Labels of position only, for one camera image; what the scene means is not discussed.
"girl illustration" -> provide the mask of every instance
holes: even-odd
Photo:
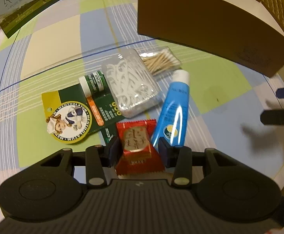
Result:
[[[66,127],[73,127],[75,131],[82,128],[81,122],[86,122],[87,118],[83,117],[83,110],[77,106],[70,106],[65,119],[62,115],[51,115],[47,117],[48,133],[61,134]]]

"transparent plastic bag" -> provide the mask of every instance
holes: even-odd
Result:
[[[157,105],[160,89],[134,49],[122,50],[102,71],[119,111],[126,118]]]
[[[181,61],[174,56],[168,46],[139,53],[139,56],[153,76],[179,69],[182,64]]]

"plaid tablecloth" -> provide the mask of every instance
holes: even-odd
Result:
[[[284,86],[280,77],[269,79],[203,51],[140,36],[136,26],[137,0],[61,0],[10,39],[0,33],[0,184],[65,147],[46,131],[43,92],[76,84],[121,49],[167,45],[191,75],[185,144],[193,151],[217,148],[283,187],[284,127],[260,122],[263,109],[284,108],[284,100],[275,97]],[[171,74],[160,77],[164,94],[170,82]],[[135,119],[157,118],[160,110]],[[102,143],[97,133],[71,147],[82,151]]]

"plastic box of dental floss picks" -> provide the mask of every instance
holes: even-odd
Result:
[[[108,62],[102,71],[124,117],[132,118],[160,102],[158,84],[136,50],[123,50]]]

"black object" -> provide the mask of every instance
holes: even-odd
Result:
[[[252,233],[280,225],[269,217],[280,202],[278,186],[268,177],[217,151],[192,152],[160,138],[166,180],[112,180],[102,167],[118,161],[121,144],[85,152],[62,149],[19,172],[0,186],[4,233]],[[85,165],[87,184],[73,178]],[[192,165],[205,178],[192,184]]]
[[[284,125],[284,109],[264,110],[260,115],[260,121],[264,125]]]

